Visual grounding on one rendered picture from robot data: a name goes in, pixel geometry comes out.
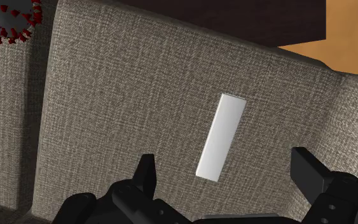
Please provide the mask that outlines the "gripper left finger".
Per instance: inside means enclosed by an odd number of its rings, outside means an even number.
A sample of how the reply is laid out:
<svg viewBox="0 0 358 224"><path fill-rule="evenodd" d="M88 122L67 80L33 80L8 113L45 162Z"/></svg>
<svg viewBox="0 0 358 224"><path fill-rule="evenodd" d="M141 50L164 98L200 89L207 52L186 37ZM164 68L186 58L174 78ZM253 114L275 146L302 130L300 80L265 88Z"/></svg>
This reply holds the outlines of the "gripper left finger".
<svg viewBox="0 0 358 224"><path fill-rule="evenodd" d="M162 199L155 199L153 154L143 154L131 179L113 183L106 194L76 193L65 199L52 224L193 224Z"/></svg>

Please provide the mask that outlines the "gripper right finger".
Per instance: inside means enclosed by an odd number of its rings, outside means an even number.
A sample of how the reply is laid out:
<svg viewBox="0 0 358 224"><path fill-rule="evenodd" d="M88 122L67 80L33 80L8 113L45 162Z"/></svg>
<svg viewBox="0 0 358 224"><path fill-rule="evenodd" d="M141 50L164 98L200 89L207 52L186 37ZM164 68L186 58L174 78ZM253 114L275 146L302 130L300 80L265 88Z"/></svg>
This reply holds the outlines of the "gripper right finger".
<svg viewBox="0 0 358 224"><path fill-rule="evenodd" d="M301 224L358 224L358 178L329 170L304 147L291 149L290 177L311 204Z"/></svg>

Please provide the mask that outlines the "grey woven fabric sofa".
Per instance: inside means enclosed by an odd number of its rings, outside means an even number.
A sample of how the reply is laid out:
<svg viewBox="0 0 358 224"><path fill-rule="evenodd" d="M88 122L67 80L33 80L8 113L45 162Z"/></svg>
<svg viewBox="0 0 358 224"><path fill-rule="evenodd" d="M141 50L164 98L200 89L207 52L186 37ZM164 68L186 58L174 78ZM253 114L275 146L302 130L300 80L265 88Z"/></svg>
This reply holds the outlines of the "grey woven fabric sofa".
<svg viewBox="0 0 358 224"><path fill-rule="evenodd" d="M310 205L291 148L358 177L358 75L107 0L42 0L0 45L0 224L50 224L155 155L155 195L190 220ZM218 182L196 168L221 94L247 101Z"/></svg>

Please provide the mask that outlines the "white flat rectangular remote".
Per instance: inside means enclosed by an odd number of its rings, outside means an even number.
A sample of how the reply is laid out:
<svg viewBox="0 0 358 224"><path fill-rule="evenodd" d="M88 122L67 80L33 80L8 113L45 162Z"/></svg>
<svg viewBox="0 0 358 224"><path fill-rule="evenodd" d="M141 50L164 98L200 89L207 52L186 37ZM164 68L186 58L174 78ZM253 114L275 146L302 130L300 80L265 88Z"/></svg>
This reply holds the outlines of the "white flat rectangular remote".
<svg viewBox="0 0 358 224"><path fill-rule="evenodd" d="M218 182L247 101L221 94L205 145L196 168L196 176Z"/></svg>

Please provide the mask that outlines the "grey pillow with red specks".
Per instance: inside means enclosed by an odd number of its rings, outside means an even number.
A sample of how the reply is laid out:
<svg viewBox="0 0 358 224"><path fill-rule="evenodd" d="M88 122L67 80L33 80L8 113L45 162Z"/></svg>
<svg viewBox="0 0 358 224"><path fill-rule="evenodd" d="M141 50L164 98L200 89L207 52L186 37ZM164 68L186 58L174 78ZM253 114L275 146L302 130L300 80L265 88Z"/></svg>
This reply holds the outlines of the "grey pillow with red specks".
<svg viewBox="0 0 358 224"><path fill-rule="evenodd" d="M0 0L0 45L25 43L43 19L42 0Z"/></svg>

